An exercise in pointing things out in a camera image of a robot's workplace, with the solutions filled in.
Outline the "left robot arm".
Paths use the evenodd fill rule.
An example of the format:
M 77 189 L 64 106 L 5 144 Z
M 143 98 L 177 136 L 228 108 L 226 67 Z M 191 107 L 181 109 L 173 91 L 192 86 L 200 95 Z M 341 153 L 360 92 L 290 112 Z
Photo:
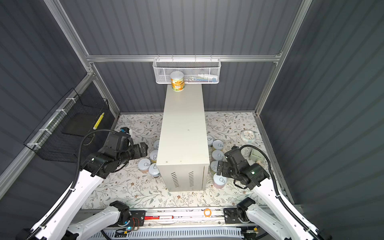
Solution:
M 139 221 L 132 217 L 130 208 L 114 201 L 101 212 L 78 224 L 72 221 L 91 193 L 111 173 L 122 170 L 130 160 L 148 155 L 148 145 L 134 144 L 129 128 L 107 130 L 106 142 L 97 152 L 82 160 L 81 140 L 74 180 L 53 207 L 30 229 L 22 229 L 17 240 L 86 240 L 106 227 L 118 225 L 131 228 Z

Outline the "pink labelled can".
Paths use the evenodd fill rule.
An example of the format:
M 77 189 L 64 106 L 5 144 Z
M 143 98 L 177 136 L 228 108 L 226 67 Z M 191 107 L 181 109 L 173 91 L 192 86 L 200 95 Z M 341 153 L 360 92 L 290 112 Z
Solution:
M 224 176 L 219 176 L 218 174 L 214 174 L 213 176 L 213 186 L 216 189 L 223 189 L 227 184 L 228 179 Z

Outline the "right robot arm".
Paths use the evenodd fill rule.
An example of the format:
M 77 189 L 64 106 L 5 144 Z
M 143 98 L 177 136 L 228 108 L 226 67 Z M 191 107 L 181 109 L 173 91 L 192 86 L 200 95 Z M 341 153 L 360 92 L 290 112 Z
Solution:
M 217 173 L 233 179 L 237 188 L 255 193 L 269 207 L 273 215 L 262 210 L 250 197 L 237 204 L 237 214 L 241 222 L 252 222 L 260 226 L 276 240 L 322 240 L 320 230 L 305 218 L 279 190 L 272 171 L 271 161 L 259 148 L 249 148 L 263 155 L 268 164 L 265 170 L 259 164 L 249 164 L 241 153 L 241 147 L 232 147 L 225 153 L 225 160 L 219 161 Z

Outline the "yellow orange labelled can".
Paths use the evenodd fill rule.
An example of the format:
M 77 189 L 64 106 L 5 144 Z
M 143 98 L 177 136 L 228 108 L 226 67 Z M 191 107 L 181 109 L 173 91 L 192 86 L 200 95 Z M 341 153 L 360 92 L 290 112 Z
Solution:
M 170 74 L 172 89 L 175 92 L 183 91 L 185 88 L 184 73 L 181 71 L 174 71 Z

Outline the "green labelled can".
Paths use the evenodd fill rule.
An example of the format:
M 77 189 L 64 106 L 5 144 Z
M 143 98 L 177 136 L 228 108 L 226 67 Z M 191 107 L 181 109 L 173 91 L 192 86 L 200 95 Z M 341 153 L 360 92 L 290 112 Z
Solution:
M 138 169 L 143 174 L 148 174 L 151 164 L 152 163 L 149 159 L 141 159 L 138 163 Z

